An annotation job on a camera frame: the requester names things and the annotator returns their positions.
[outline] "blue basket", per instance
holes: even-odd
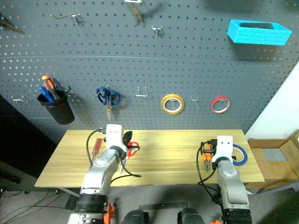
[[[269,23],[273,29],[240,27],[241,23]],[[234,43],[285,45],[291,34],[291,30],[273,22],[231,20],[228,26],[228,36]]]

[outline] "red tape roll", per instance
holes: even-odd
[[[214,104],[215,104],[216,102],[218,102],[218,101],[224,101],[224,102],[226,101],[226,102],[227,102],[226,107],[223,108],[223,109],[221,109],[221,110],[219,110],[219,111],[217,111],[217,110],[215,110],[215,109],[213,108],[213,107],[214,107]],[[216,113],[216,114],[221,114],[221,113],[226,112],[226,111],[229,109],[229,107],[230,107],[230,101],[229,101],[229,98],[228,98],[228,97],[225,97],[225,96],[216,97],[216,98],[213,99],[212,102],[211,102],[211,110],[212,110],[214,113]]]

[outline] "wooden table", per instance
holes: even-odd
[[[89,168],[86,156],[86,139],[92,130],[68,130],[61,139],[46,167],[38,178],[36,187],[80,188]],[[218,135],[232,135],[234,144],[245,149],[248,161],[237,167],[243,182],[263,182],[263,175],[242,130],[133,130],[132,141],[137,141],[140,150],[128,160],[126,168],[141,178],[125,177],[116,180],[112,186],[194,184],[199,181],[196,170],[196,152],[200,142],[216,139]],[[93,150],[96,138],[105,135],[95,133],[89,141]],[[103,142],[100,153],[106,149]],[[203,178],[211,172],[204,170],[200,160]],[[207,183],[217,183],[217,173]]]

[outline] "tape roll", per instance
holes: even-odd
[[[235,166],[242,166],[242,165],[244,165],[247,162],[247,160],[248,160],[248,156],[247,156],[246,151],[241,146],[236,145],[236,144],[233,144],[233,148],[237,149],[238,151],[240,151],[243,154],[243,158],[241,160],[239,160],[239,161],[233,160],[233,164]]]
[[[226,101],[226,107],[224,107],[223,109],[217,111],[214,109],[214,104],[217,103],[218,101]],[[221,114],[221,113],[224,113],[226,112],[228,109],[230,108],[230,100],[228,97],[225,97],[225,96],[221,96],[221,97],[216,97],[215,99],[212,100],[211,102],[211,110],[216,113],[216,114]]]
[[[165,107],[165,105],[169,100],[177,100],[180,103],[179,107],[174,110],[167,109]],[[168,94],[165,97],[163,97],[163,99],[161,100],[162,111],[164,111],[165,113],[170,114],[170,115],[176,115],[176,114],[181,113],[183,111],[184,107],[185,107],[185,103],[183,101],[183,98],[181,98],[177,94]]]

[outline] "pegboard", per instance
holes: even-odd
[[[111,123],[126,129],[242,129],[247,131],[299,60],[299,7],[295,0],[146,0],[144,24],[136,24],[121,1],[1,1],[1,13],[24,35],[0,31],[1,95],[35,126],[58,142],[67,129],[95,129],[108,123],[96,88],[122,95]],[[76,26],[70,18],[80,13]],[[279,22],[293,31],[285,46],[234,44],[227,36],[230,19]],[[151,26],[163,27],[159,37]],[[39,104],[41,76],[55,78],[72,91],[68,101],[75,121],[59,125]],[[138,86],[149,97],[136,97]],[[185,109],[170,116],[160,101],[183,97]],[[219,95],[232,106],[213,114]],[[199,110],[191,101],[198,97]]]

